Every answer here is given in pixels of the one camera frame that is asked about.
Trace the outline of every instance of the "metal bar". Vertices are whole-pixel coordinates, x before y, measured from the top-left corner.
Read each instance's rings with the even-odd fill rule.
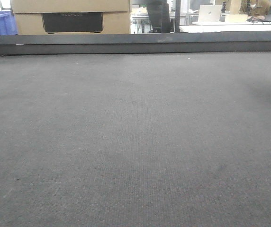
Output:
[[[0,35],[7,44],[168,44],[271,41],[271,31],[131,34],[131,35]]]
[[[180,31],[181,0],[176,0],[174,32]]]
[[[1,7],[1,10],[4,10],[3,4],[2,4],[2,1],[1,1],[1,0],[0,0],[0,7]]]
[[[144,24],[144,20],[141,19],[141,29],[142,29],[142,34],[145,33],[145,24]]]
[[[181,52],[271,51],[271,42],[226,42],[183,44],[76,44],[76,45],[0,45],[2,54],[72,53],[181,53]]]

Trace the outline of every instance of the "brown cardboard box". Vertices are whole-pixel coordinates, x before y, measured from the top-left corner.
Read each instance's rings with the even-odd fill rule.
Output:
[[[19,35],[48,35],[40,13],[15,14]],[[55,33],[61,35],[96,34],[94,32]],[[130,34],[129,12],[104,12],[103,31],[99,34]]]
[[[102,12],[103,30],[99,34],[130,33],[130,0],[11,0],[19,35],[47,35],[42,13]],[[96,34],[68,32],[56,34]]]
[[[227,14],[225,16],[225,22],[229,23],[246,22],[247,19],[247,14]]]
[[[130,0],[11,0],[14,13],[130,12]]]

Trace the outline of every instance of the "gray felt surface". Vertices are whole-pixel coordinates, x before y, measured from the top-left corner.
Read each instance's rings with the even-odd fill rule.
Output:
[[[0,58],[0,227],[271,227],[271,52]]]

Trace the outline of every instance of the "person's leg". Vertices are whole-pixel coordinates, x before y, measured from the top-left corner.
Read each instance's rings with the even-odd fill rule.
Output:
[[[150,22],[155,33],[169,33],[170,19],[166,0],[146,0]]]

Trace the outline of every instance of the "metal pole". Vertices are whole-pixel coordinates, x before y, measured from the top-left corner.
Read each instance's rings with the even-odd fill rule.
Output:
[[[3,11],[4,8],[3,8],[3,4],[2,4],[2,1],[0,0],[0,7],[1,7],[1,10]]]
[[[175,26],[174,32],[180,31],[180,16],[181,16],[181,0],[175,0]]]

